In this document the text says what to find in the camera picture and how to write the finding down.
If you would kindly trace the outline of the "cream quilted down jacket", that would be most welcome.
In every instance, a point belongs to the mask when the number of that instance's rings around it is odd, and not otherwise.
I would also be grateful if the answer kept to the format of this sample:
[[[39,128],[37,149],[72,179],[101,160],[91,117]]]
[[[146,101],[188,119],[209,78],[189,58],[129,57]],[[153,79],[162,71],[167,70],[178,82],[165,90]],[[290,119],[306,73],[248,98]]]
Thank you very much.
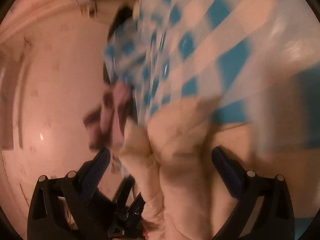
[[[127,119],[119,159],[145,201],[147,239],[211,239],[234,209],[211,151],[222,145],[247,161],[250,125],[211,124],[216,105],[188,98],[162,107],[142,126]]]

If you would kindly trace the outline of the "pink garment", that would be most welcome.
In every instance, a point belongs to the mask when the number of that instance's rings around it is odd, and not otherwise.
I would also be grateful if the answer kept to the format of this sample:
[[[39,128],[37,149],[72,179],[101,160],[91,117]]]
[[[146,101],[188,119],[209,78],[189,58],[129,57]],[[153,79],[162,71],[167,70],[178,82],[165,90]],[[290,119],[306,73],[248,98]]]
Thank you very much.
[[[132,87],[118,80],[104,94],[101,105],[83,119],[89,137],[89,148],[112,149],[124,141],[127,118],[133,115]]]

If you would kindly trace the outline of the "blue white checkered bed sheet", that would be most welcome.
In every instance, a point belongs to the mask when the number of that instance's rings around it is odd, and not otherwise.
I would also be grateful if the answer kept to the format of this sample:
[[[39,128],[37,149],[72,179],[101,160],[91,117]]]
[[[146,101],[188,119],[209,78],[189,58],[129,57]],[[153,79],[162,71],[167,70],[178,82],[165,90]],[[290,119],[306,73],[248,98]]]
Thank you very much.
[[[305,0],[139,0],[105,49],[138,121],[187,96],[251,122],[260,151],[319,148],[319,21]]]

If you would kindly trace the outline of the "black garment on bed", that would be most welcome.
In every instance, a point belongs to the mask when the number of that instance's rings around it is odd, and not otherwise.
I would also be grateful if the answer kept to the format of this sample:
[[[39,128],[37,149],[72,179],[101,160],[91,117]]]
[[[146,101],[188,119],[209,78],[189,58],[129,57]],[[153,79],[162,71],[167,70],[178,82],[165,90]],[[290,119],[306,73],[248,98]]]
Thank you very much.
[[[128,4],[124,4],[118,8],[116,15],[113,18],[113,22],[111,23],[108,30],[108,36],[107,36],[108,41],[111,39],[116,29],[119,26],[121,26],[123,23],[125,23],[129,18],[132,18],[132,15],[133,15],[133,9],[129,7]]]

